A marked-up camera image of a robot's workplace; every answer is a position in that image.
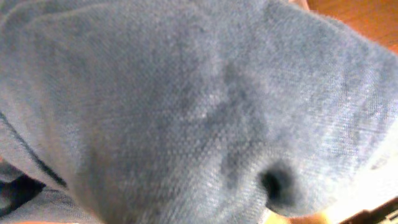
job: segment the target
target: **cloth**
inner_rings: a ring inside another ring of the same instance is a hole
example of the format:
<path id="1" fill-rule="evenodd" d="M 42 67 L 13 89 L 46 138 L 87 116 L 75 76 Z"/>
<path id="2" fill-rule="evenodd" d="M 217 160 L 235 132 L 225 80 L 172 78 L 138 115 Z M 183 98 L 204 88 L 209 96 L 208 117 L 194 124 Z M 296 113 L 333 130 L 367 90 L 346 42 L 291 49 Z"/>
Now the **cloth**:
<path id="1" fill-rule="evenodd" d="M 397 57 L 287 1 L 0 13 L 0 155 L 46 185 L 1 223 L 306 215 L 397 150 Z"/>

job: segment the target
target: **gray garment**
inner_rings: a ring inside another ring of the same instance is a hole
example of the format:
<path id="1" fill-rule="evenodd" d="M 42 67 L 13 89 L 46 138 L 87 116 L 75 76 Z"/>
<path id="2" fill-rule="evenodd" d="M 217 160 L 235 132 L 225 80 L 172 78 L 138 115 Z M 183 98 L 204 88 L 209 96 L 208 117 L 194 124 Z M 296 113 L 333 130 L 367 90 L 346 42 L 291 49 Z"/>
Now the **gray garment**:
<path id="1" fill-rule="evenodd" d="M 313 213 L 390 153 L 398 58 L 286 2 L 0 11 L 0 155 L 105 223 Z M 3 222 L 34 217 L 19 209 Z M 70 220 L 47 209 L 34 219 Z"/>

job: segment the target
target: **wooden surface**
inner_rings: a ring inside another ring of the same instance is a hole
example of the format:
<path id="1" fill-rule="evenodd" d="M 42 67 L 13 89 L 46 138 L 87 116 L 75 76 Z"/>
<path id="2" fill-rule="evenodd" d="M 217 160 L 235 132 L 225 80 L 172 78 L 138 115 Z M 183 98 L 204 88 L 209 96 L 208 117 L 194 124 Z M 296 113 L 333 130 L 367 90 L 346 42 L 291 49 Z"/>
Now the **wooden surface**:
<path id="1" fill-rule="evenodd" d="M 308 5 L 398 53 L 398 0 L 308 0 Z"/>

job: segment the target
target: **blue-gray textile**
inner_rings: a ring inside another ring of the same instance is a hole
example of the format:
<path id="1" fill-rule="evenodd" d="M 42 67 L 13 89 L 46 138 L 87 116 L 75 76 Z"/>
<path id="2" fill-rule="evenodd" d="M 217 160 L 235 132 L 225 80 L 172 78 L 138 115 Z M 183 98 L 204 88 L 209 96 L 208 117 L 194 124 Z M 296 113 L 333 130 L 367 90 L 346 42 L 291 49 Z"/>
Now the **blue-gray textile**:
<path id="1" fill-rule="evenodd" d="M 1 223 L 313 213 L 397 122 L 398 58 L 286 1 L 0 1 L 1 187 L 45 184 Z"/>

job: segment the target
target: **sleeve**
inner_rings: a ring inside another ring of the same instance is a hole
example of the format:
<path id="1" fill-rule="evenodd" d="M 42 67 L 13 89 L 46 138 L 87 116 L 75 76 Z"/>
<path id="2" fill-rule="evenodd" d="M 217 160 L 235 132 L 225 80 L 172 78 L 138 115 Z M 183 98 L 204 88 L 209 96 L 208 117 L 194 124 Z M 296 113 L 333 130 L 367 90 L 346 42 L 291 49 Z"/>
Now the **sleeve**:
<path id="1" fill-rule="evenodd" d="M 105 223 L 314 213 L 398 119 L 397 56 L 279 0 L 21 1 L 0 32 L 0 155 Z"/>

